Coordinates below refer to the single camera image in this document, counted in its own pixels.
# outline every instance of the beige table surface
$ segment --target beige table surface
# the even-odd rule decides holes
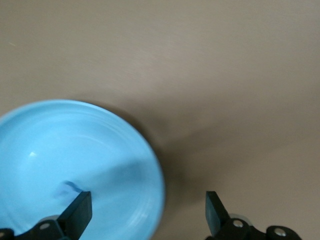
[[[167,184],[153,240],[204,239],[206,190],[319,238],[320,1],[0,1],[0,115],[57,98],[143,129]]]

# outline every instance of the blue bowl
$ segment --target blue bowl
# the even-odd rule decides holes
[[[157,157],[130,124],[98,106],[47,100],[0,118],[0,228],[21,234],[91,191],[81,240],[147,240],[164,208]]]

